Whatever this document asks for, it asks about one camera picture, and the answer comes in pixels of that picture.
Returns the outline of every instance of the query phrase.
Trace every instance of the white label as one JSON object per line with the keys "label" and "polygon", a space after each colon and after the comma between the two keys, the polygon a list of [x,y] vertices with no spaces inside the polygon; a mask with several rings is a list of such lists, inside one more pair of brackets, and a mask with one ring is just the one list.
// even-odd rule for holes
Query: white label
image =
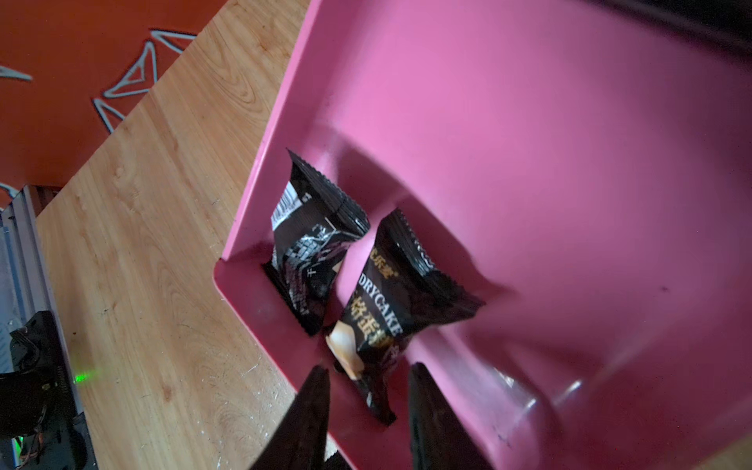
{"label": "white label", "polygon": [[282,194],[282,198],[277,204],[274,213],[271,215],[271,229],[276,230],[282,222],[287,220],[290,214],[295,212],[295,209],[302,205],[303,203],[300,202],[300,198],[298,197],[298,193],[295,191],[293,184],[288,181],[287,187]]}

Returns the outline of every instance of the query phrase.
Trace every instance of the scratch on table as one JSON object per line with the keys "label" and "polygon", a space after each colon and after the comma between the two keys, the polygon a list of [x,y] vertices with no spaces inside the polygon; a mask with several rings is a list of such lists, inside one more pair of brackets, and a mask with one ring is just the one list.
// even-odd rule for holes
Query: scratch on table
{"label": "scratch on table", "polygon": [[251,367],[251,368],[249,368],[248,370],[246,370],[245,372],[243,372],[242,374],[240,374],[240,376],[241,376],[241,377],[245,377],[245,375],[246,375],[246,374],[247,374],[248,372],[250,372],[250,371],[254,370],[254,369],[255,369],[256,367],[258,367],[258,366],[259,366],[259,365],[258,365],[258,364],[256,364],[256,365],[255,365],[254,367]]}

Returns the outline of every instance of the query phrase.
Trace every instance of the pink plastic bin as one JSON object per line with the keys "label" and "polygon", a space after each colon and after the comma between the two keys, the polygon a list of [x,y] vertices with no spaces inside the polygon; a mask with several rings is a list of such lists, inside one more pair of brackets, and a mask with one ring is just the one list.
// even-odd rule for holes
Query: pink plastic bin
{"label": "pink plastic bin", "polygon": [[410,467],[420,360],[496,468],[688,468],[752,420],[751,110],[748,62],[589,2],[313,0],[217,287],[294,387],[332,363],[259,267],[289,147],[488,301],[388,429],[332,376],[354,466]]}

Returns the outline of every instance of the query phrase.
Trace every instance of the white geometric pattern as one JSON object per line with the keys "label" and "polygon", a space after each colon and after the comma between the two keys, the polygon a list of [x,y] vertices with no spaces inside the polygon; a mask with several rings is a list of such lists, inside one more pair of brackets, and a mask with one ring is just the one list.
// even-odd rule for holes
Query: white geometric pattern
{"label": "white geometric pattern", "polygon": [[165,46],[169,47],[170,49],[174,50],[175,52],[182,54],[183,50],[180,49],[175,44],[168,41],[166,38],[175,38],[175,39],[190,39],[193,41],[196,39],[196,35],[187,35],[182,32],[173,32],[173,31],[165,31],[163,29],[152,29],[151,30],[151,37],[156,39],[157,41],[161,42]]}
{"label": "white geometric pattern", "polygon": [[[134,83],[141,83],[146,81],[146,58],[151,53],[151,68],[153,72],[153,81],[143,89],[134,89],[128,92],[119,92],[124,86],[132,85]],[[146,41],[144,44],[144,51],[141,52],[141,56],[136,60],[133,65],[128,69],[123,78],[117,82],[117,85],[113,86],[109,90],[102,93],[105,98],[119,98],[121,96],[137,95],[139,93],[146,93],[149,88],[156,83],[156,51],[154,50],[154,43],[152,41]]]}
{"label": "white geometric pattern", "polygon": [[112,106],[108,105],[107,103],[105,103],[99,98],[94,98],[92,100],[92,103],[94,103],[94,108],[96,108],[97,114],[99,114],[99,117],[101,117],[102,121],[105,123],[105,126],[107,126],[107,130],[111,134],[115,132],[115,126],[112,125],[112,123],[110,122],[110,118],[107,117],[107,113],[105,113],[105,111],[110,111],[116,117],[119,117],[120,120],[124,120],[126,118],[123,113],[113,108]]}
{"label": "white geometric pattern", "polygon": [[0,65],[0,78],[15,78],[17,80],[32,81],[32,76]]}

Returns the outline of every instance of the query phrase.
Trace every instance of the dry cake package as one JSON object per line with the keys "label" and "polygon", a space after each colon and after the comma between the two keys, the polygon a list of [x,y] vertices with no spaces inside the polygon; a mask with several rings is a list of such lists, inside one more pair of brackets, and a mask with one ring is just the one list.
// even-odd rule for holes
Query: dry cake package
{"label": "dry cake package", "polygon": [[436,269],[396,209],[379,224],[355,292],[326,343],[371,413],[388,425],[396,416],[387,378],[411,338],[431,325],[472,318],[483,304]]}
{"label": "dry cake package", "polygon": [[371,228],[361,207],[299,156],[271,216],[274,251],[266,274],[309,334],[326,303],[348,247]]}

